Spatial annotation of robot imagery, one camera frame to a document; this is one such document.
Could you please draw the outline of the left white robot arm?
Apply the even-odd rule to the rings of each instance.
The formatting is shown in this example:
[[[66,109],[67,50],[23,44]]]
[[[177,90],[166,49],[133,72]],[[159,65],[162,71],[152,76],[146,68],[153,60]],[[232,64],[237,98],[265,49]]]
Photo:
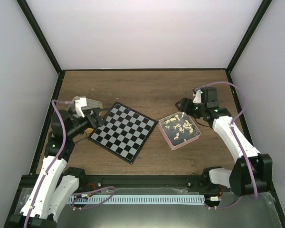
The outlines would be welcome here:
[[[75,147],[73,138],[88,128],[96,130],[103,126],[102,112],[101,108],[89,108],[77,116],[67,110],[56,110],[52,114],[52,134],[46,145],[41,171],[20,213],[9,218],[9,228],[57,227],[59,215],[70,196],[87,188],[85,170],[66,167]]]

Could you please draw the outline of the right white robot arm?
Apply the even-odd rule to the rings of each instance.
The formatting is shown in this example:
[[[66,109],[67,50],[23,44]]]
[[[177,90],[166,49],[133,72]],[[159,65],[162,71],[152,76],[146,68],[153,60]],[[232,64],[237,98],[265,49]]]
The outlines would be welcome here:
[[[223,140],[230,151],[235,165],[227,170],[211,167],[204,170],[202,187],[213,191],[218,185],[225,186],[238,197],[270,191],[272,186],[273,162],[269,154],[262,154],[242,134],[226,108],[207,103],[195,103],[183,98],[175,104],[178,111],[191,117],[203,118],[209,127]]]

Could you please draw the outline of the white chess pieces pile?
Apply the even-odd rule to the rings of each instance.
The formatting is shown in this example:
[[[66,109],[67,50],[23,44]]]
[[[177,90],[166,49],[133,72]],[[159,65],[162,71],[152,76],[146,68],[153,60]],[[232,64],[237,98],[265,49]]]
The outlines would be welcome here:
[[[171,114],[161,120],[161,126],[165,133],[172,139],[187,139],[187,135],[194,132],[193,121],[184,112]]]

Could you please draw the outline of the yellow tin box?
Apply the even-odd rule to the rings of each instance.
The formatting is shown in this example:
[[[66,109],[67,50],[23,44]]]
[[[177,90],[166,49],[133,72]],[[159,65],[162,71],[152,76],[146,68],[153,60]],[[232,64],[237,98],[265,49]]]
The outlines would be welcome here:
[[[87,98],[86,102],[87,102],[87,106],[83,107],[83,110],[94,109],[94,108],[101,108],[102,109],[104,107],[103,103],[100,101],[97,101],[97,100]],[[74,104],[70,104],[66,110],[68,111],[68,113],[73,115],[75,118],[78,118],[78,115],[75,111],[75,105]],[[93,131],[93,128],[87,128],[85,130],[85,133],[88,136],[92,131]]]

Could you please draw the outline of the pink tin box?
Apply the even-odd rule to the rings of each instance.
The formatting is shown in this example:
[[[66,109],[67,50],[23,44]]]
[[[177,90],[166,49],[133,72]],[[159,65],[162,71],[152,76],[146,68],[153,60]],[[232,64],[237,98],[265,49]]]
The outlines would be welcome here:
[[[201,132],[184,112],[176,112],[159,120],[159,129],[172,150],[199,139]]]

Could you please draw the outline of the black and white chessboard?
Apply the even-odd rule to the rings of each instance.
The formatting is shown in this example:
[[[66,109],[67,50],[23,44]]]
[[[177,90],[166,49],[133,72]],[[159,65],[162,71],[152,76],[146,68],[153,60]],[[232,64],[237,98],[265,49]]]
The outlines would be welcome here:
[[[93,130],[89,140],[129,164],[133,164],[158,121],[115,102],[105,115],[103,126]]]

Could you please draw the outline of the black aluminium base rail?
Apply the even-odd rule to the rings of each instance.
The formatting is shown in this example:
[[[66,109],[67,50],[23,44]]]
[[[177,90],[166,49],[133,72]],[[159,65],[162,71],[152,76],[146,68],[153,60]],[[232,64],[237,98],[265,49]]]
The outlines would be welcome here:
[[[49,180],[45,178],[41,183],[41,189],[47,190],[49,186],[53,186],[55,189],[58,184],[62,182],[62,174],[57,180]],[[223,186],[223,191],[232,191],[237,196],[252,195],[253,187],[252,184],[247,184],[243,187],[232,186],[232,188],[227,187],[226,184],[219,183],[213,184],[210,180],[206,179],[200,175],[79,175],[79,187],[75,192],[85,192],[91,191],[92,185],[96,186],[96,189],[104,188],[108,186],[114,186],[116,189],[121,188],[177,188],[177,189],[187,189],[188,192],[198,192],[200,194],[216,194],[221,190]],[[26,187],[38,186],[37,182],[38,175],[25,175],[22,176],[19,189]],[[272,188],[272,181],[261,181],[256,179],[256,186],[258,193],[270,191]]]

